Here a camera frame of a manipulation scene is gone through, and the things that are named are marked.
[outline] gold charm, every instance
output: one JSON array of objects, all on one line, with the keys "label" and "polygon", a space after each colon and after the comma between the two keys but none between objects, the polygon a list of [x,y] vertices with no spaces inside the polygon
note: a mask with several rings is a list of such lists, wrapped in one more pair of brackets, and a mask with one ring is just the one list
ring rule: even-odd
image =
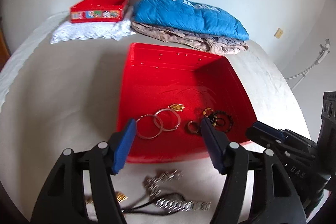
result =
[{"label": "gold charm", "polygon": [[205,117],[208,117],[211,113],[213,113],[213,109],[211,109],[210,107],[207,107],[207,108],[202,112],[202,114],[203,114]]},{"label": "gold charm", "polygon": [[[122,192],[116,192],[115,193],[116,197],[117,197],[117,201],[120,204],[121,202],[125,201],[128,197],[125,196]],[[85,204],[93,204],[93,199],[92,196],[87,196],[85,198]]]},{"label": "gold charm", "polygon": [[117,196],[118,203],[121,203],[121,202],[125,201],[128,198],[122,192],[116,192],[115,195]]},{"label": "gold charm", "polygon": [[182,104],[172,104],[171,106],[169,106],[169,108],[175,110],[176,112],[181,112],[184,110],[185,107]]}]

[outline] screw head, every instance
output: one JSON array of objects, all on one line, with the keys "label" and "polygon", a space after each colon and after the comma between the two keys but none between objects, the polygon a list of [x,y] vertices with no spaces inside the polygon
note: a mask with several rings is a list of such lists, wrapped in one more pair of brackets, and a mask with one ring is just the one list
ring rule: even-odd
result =
[{"label": "screw head", "polygon": [[229,144],[229,146],[230,146],[232,149],[238,149],[238,148],[239,148],[239,144],[236,143],[236,142],[231,142],[231,143]]},{"label": "screw head", "polygon": [[69,156],[72,153],[72,150],[70,148],[64,149],[63,150],[63,155],[64,156]]},{"label": "screw head", "polygon": [[98,144],[98,147],[100,148],[100,149],[104,149],[104,148],[106,148],[107,147],[107,142],[100,142],[99,144]]},{"label": "screw head", "polygon": [[274,155],[274,152],[273,152],[273,150],[271,150],[271,149],[266,149],[266,150],[265,150],[265,154],[266,154],[267,156],[273,156],[273,155]]}]

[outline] white lace doily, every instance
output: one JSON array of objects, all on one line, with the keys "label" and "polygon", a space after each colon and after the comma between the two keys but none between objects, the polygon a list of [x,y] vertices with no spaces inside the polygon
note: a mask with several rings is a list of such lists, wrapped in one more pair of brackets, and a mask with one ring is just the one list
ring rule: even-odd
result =
[{"label": "white lace doily", "polygon": [[54,44],[60,41],[86,40],[90,38],[120,40],[123,37],[135,34],[130,29],[132,13],[133,7],[129,7],[124,19],[119,22],[70,23],[66,21],[53,32],[50,43]]}]

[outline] blue gripper pad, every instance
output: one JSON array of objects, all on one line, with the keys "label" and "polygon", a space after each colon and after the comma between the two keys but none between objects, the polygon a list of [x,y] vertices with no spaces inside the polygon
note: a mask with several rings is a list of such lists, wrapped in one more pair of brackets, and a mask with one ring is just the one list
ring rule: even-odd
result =
[{"label": "blue gripper pad", "polygon": [[137,124],[134,119],[131,119],[123,131],[112,134],[109,139],[110,148],[114,151],[112,165],[112,172],[114,174],[119,173],[119,171],[124,168],[136,131]]},{"label": "blue gripper pad", "polygon": [[215,130],[208,118],[203,118],[201,121],[201,134],[208,148],[213,167],[219,173],[225,174],[223,157],[229,143],[227,136],[223,132]]},{"label": "blue gripper pad", "polygon": [[264,133],[266,133],[268,135],[273,136],[274,138],[276,138],[276,139],[278,139],[282,142],[284,142],[286,140],[285,135],[281,131],[276,130],[275,128],[270,127],[270,126],[268,126],[268,125],[266,125],[262,122],[259,122],[259,121],[255,122],[253,124],[253,127],[259,129],[260,131],[263,131]]}]

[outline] black cable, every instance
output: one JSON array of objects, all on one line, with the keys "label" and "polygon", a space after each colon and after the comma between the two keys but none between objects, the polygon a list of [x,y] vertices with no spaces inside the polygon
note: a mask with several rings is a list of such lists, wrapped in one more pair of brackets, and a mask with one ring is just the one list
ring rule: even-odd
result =
[{"label": "black cable", "polygon": [[149,202],[145,203],[145,204],[142,204],[140,206],[137,206],[137,207],[133,207],[133,208],[122,208],[122,212],[124,214],[146,214],[146,215],[154,215],[154,216],[169,216],[169,215],[173,215],[175,213],[178,213],[181,209],[177,210],[177,211],[174,211],[174,212],[171,212],[171,211],[168,211],[168,212],[164,212],[164,213],[159,213],[159,212],[148,212],[148,211],[142,211],[142,210],[138,210],[138,209],[141,209],[141,208],[144,208],[148,205],[151,205],[155,202],[157,202],[159,199],[161,198],[167,198],[167,197],[170,197],[172,195],[177,195],[182,201],[185,201],[185,197],[180,194],[180,193],[169,193],[169,194],[163,194],[163,195],[160,195],[152,200],[150,200]]}]

